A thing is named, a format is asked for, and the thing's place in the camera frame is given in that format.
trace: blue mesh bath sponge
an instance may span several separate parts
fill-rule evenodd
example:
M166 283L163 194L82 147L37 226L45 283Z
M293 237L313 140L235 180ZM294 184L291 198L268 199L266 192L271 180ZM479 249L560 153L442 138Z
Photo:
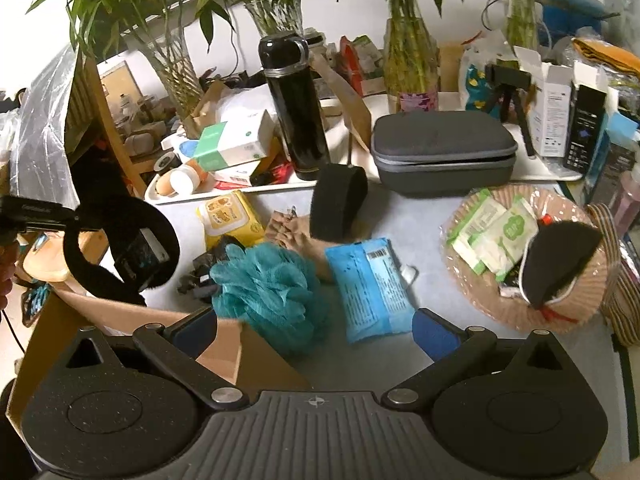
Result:
M218 316L247 322L280 355L309 352L327 324L314 264L270 243L226 254L209 272L222 287L212 299Z

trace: pink bottle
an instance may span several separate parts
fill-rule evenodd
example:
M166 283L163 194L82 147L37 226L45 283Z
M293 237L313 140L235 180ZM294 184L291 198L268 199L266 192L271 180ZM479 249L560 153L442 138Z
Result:
M609 208L618 236L622 237L640 212L640 162L636 162L631 171L625 171L620 176L618 189Z

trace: black thermos bottle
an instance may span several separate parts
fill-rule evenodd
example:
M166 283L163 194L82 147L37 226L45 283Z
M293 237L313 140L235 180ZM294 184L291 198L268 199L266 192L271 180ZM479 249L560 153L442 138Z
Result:
M278 32L260 40L258 54L296 175L316 180L331 161L306 41L294 32Z

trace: purple label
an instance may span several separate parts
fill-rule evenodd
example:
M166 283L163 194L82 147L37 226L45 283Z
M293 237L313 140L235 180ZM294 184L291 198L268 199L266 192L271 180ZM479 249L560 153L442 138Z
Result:
M422 94L400 94L400 109L403 112L411 110L438 111L438 93L425 92Z

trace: striped fabric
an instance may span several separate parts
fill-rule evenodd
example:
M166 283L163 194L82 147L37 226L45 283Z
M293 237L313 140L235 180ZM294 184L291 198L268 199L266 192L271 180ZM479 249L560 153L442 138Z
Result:
M607 289L600 309L624 346L640 345L640 286L622 259L609 208L603 204L586 207L587 214L600 229L607 253Z

